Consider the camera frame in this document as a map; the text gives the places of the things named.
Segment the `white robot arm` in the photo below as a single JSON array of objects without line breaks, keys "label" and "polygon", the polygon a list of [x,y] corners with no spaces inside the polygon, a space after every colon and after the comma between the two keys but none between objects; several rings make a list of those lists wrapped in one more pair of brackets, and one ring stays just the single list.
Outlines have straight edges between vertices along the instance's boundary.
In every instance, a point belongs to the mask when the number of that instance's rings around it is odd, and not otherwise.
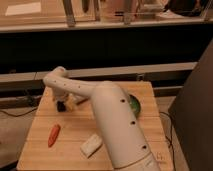
[{"label": "white robot arm", "polygon": [[72,93],[90,99],[114,171],[161,171],[131,109],[130,96],[120,85],[69,79],[61,66],[43,82],[61,96]]}]

